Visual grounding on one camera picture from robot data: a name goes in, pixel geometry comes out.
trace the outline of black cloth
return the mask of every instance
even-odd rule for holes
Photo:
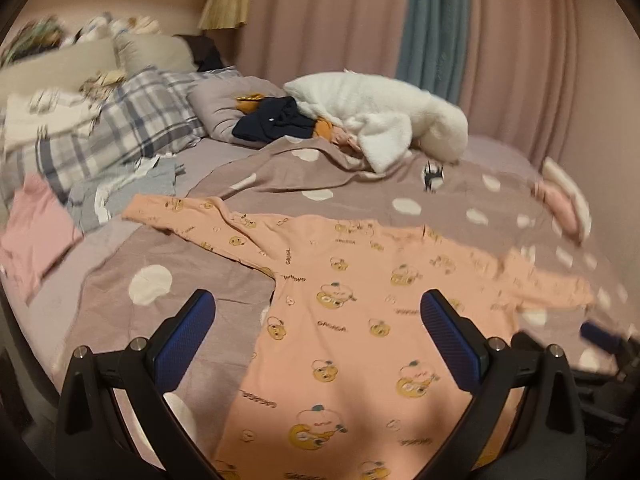
[[[231,132],[234,137],[273,142],[285,135],[310,139],[316,122],[298,111],[293,97],[265,97],[255,112],[241,118]]]
[[[216,44],[207,36],[189,36],[187,34],[177,34],[189,45],[193,63],[198,67],[198,72],[208,72],[209,70],[219,70],[224,68],[220,53]]]

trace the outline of shirt sleeve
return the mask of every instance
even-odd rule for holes
[[[171,231],[207,251],[253,267],[272,278],[283,273],[290,258],[286,216],[232,212],[217,197],[138,194],[122,217]]]
[[[497,281],[519,310],[571,308],[594,301],[589,283],[580,276],[539,270],[515,250],[507,254],[503,264]]]

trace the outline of blue textured pad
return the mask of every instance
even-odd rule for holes
[[[216,302],[204,292],[167,340],[155,365],[156,389],[161,394],[174,391],[198,351],[216,315]]]
[[[482,380],[480,359],[452,320],[456,311],[429,291],[422,295],[420,315],[458,387],[474,392]]]
[[[602,348],[605,352],[615,355],[620,350],[622,339],[610,334],[592,322],[584,322],[580,327],[580,335],[590,343]]]

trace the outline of plaid pattern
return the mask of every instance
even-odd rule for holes
[[[194,145],[206,132],[187,101],[188,92],[205,79],[239,75],[234,68],[193,73],[143,70],[113,91],[89,137],[43,139],[11,152],[0,171],[5,202],[22,187],[27,173],[41,174],[64,200],[73,183],[106,168]]]

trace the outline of beige pillow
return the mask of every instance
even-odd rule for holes
[[[197,72],[187,42],[162,34],[120,34],[115,39],[120,65],[132,76],[148,66],[171,72]]]
[[[91,76],[117,68],[110,38],[28,57],[0,70],[0,107],[12,93],[29,96],[46,88],[77,92]]]

